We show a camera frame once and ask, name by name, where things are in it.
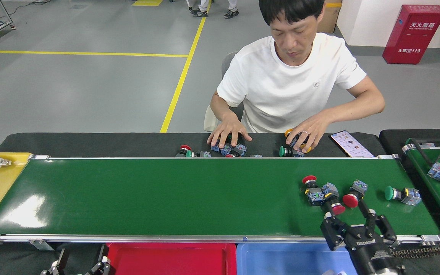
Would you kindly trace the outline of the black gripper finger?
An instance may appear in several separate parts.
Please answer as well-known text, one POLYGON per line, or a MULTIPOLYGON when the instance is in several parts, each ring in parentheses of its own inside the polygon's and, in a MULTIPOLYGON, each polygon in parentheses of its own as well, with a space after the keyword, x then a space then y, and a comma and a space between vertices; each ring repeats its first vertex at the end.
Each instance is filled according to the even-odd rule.
POLYGON ((69 253, 66 249, 62 249, 57 261, 51 264, 51 267, 47 270, 42 270, 40 275, 64 275, 63 271, 67 265, 69 253))
POLYGON ((98 262, 86 273, 85 275, 112 275, 112 265, 108 258, 109 247, 102 245, 100 254, 98 256, 98 262))

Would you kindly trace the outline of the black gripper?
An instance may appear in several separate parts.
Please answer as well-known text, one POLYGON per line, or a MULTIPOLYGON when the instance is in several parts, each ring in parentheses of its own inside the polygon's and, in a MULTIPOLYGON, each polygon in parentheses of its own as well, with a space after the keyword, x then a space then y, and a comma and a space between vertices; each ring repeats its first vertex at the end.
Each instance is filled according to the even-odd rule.
POLYGON ((345 247, 358 275, 403 275, 384 239, 397 240, 396 233, 384 215, 377 215, 363 199, 358 204, 366 219, 365 226, 350 226, 337 216, 325 214, 320 229, 330 250, 345 247), (382 236, 374 232, 377 226, 382 236))

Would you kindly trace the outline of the person's left hand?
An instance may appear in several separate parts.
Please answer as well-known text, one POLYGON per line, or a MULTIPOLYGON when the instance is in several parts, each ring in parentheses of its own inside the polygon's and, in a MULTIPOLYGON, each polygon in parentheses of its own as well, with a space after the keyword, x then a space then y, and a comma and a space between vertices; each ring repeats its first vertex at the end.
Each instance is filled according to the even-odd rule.
POLYGON ((314 149, 317 146, 319 140, 325 134, 328 125, 332 122, 332 115, 325 111, 317 113, 297 125, 288 135, 286 144, 292 144, 292 140, 300 133, 301 135, 299 136, 297 143, 293 145, 293 148, 300 149, 302 152, 306 153, 309 149, 314 149))

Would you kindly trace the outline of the person's right hand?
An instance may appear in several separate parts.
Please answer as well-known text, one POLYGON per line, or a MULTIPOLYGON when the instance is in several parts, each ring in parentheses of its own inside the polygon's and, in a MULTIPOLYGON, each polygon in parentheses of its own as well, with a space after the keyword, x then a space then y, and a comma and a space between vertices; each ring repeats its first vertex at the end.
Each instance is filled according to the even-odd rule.
POLYGON ((222 115, 221 123, 210 134, 207 139, 207 143, 211 146, 218 144, 219 148, 224 148, 227 143, 227 137, 231 135, 231 146, 236 146, 239 142, 239 136, 245 141, 252 141, 252 137, 249 135, 245 126, 238 120, 237 115, 234 113, 226 113, 222 115))

